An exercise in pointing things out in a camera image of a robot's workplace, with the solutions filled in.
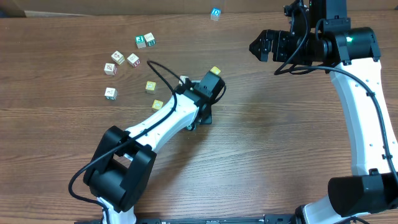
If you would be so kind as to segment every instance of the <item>dice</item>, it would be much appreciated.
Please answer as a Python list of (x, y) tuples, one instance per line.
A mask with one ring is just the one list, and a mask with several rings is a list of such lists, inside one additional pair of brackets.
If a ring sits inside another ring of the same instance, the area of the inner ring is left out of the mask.
[(118, 69), (116, 68), (115, 64), (112, 64), (112, 63), (105, 64), (105, 68), (104, 68), (105, 74), (116, 75), (117, 70)]
[(162, 106), (163, 106), (163, 102), (161, 102), (159, 100), (155, 100), (154, 104), (152, 105), (152, 110), (158, 111), (158, 110), (162, 109)]
[(210, 14), (210, 19), (214, 21), (218, 21), (221, 16), (221, 9), (213, 8)]
[(114, 88), (107, 88), (105, 90), (105, 98), (108, 100), (116, 100), (116, 97), (118, 96), (118, 91)]
[(136, 44), (137, 44), (138, 48), (146, 47), (143, 35), (139, 35), (139, 36), (136, 37)]
[(215, 75), (218, 75), (221, 72), (221, 70), (218, 69), (216, 66), (214, 66), (210, 71), (213, 72)]
[(118, 65), (124, 62), (124, 56), (118, 51), (112, 54), (112, 60), (114, 60)]
[(139, 65), (139, 57), (135, 54), (131, 54), (128, 58), (127, 61), (129, 62), (130, 65), (132, 65), (134, 68)]
[(147, 82), (147, 86), (145, 87), (145, 91), (150, 94), (155, 94), (156, 91), (156, 82)]
[(152, 33), (144, 35), (144, 38), (145, 42), (147, 42), (148, 47), (156, 44), (155, 37), (152, 35)]
[(183, 75), (180, 76), (180, 79), (182, 80), (182, 82), (183, 82), (184, 84), (185, 84), (185, 79), (186, 79), (186, 78), (188, 78), (188, 77), (183, 76)]

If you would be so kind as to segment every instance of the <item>wooden tabletop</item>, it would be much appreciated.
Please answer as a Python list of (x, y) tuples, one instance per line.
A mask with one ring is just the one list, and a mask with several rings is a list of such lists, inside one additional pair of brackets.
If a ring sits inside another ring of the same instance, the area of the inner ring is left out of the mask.
[[(353, 27), (374, 29), (382, 84), (398, 133), (398, 13), (349, 12)], [(0, 223), (73, 223), (101, 217), (99, 206), (67, 191), (103, 133), (153, 114), (170, 91), (146, 65), (155, 60), (201, 79), (221, 69), (228, 91), (213, 106), (213, 124), (183, 130), (160, 151), (136, 213), (160, 218), (293, 213), (327, 194), (332, 177), (351, 175), (345, 118), (328, 75), (273, 72), (248, 48), (263, 29), (289, 25), (281, 12), (209, 15), (0, 19)], [(136, 35), (156, 45), (137, 49)], [(141, 64), (104, 74), (111, 54), (135, 53)], [(172, 85), (178, 81), (169, 74)], [(146, 81), (158, 83), (155, 95)], [(106, 87), (118, 98), (106, 100)], [(75, 191), (90, 197), (81, 181)], [(396, 223), (398, 212), (366, 217)]]

